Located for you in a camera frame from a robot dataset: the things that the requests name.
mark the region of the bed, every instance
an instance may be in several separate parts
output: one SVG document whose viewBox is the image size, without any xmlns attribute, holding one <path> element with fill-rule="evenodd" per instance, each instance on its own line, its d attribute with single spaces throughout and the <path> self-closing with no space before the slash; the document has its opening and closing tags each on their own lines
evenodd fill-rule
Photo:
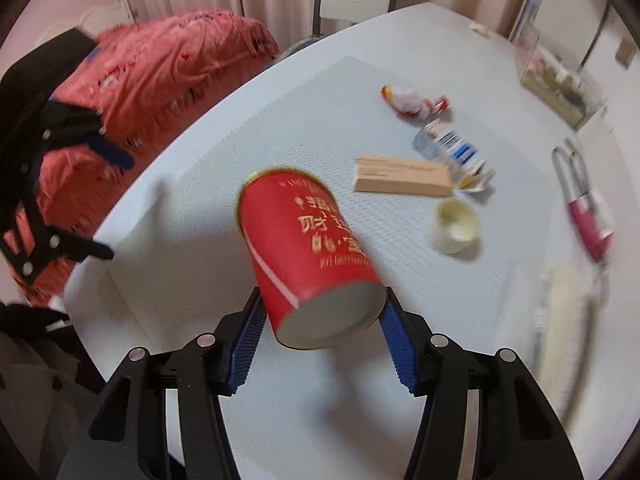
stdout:
<svg viewBox="0 0 640 480">
<path fill-rule="evenodd" d="M 97 47 L 54 92 L 61 102 L 101 111 L 106 137 L 133 156 L 132 170 L 108 163 L 88 146 L 44 156 L 36 200 L 47 224 L 92 236 L 144 169 L 190 124 L 261 72 L 277 54 L 257 20 L 228 10 L 202 10 L 136 23 L 127 0 L 92 7 L 78 20 L 54 23 L 34 47 L 69 28 Z M 33 239 L 24 212 L 17 226 Z M 15 247 L 11 234 L 4 236 Z M 33 285 L 14 279 L 34 306 L 61 294 L 74 263 L 59 259 Z"/>
</svg>

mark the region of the cardboard box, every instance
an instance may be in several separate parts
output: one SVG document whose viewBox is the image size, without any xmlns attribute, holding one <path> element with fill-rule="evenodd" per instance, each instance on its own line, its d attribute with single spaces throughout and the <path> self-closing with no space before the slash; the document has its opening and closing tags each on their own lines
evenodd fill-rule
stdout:
<svg viewBox="0 0 640 480">
<path fill-rule="evenodd" d="M 356 161 L 355 191 L 451 196 L 449 171 L 442 162 L 363 155 Z"/>
</svg>

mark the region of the gray placemat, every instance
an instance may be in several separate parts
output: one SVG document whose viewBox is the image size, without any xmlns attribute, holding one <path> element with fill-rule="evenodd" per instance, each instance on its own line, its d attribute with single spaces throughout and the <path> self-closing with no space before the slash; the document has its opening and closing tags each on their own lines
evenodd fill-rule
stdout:
<svg viewBox="0 0 640 480">
<path fill-rule="evenodd" d="M 251 172 L 283 164 L 329 186 L 406 310 L 465 348 L 494 350 L 509 266 L 545 249 L 551 184 L 453 103 L 455 128 L 497 170 L 495 192 L 482 201 L 458 194 L 481 220 L 478 248 L 461 257 L 432 250 L 426 233 L 436 199 L 352 191 L 358 155 L 418 157 L 418 126 L 384 103 L 386 83 L 411 86 L 350 57 L 319 73 L 205 154 L 118 245 L 111 273 L 153 351 L 183 345 L 244 305 L 255 280 L 235 227 L 236 193 Z M 402 477 L 422 402 L 397 382 L 377 326 L 318 352 L 281 348 L 267 327 L 247 385 L 223 409 L 236 451 L 281 480 L 371 480 Z"/>
</svg>

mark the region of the white headboard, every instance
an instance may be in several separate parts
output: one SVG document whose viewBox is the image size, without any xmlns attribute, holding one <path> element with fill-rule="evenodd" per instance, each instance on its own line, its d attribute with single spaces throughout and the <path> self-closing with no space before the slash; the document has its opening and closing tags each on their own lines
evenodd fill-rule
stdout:
<svg viewBox="0 0 640 480">
<path fill-rule="evenodd" d="M 128 0 L 116 0 L 110 6 L 95 6 L 87 10 L 80 18 L 69 18 L 51 25 L 35 42 L 34 48 L 51 38 L 62 34 L 66 30 L 78 27 L 91 38 L 95 38 L 102 31 L 116 25 L 134 23 L 135 17 Z"/>
</svg>

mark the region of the red paper cup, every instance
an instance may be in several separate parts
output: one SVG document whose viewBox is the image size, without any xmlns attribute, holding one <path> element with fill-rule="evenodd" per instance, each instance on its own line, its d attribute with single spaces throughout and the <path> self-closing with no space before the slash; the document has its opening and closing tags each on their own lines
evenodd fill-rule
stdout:
<svg viewBox="0 0 640 480">
<path fill-rule="evenodd" d="M 382 312 L 386 289 L 316 177 L 293 168 L 254 173 L 240 189 L 236 215 L 282 345 L 331 346 Z"/>
</svg>

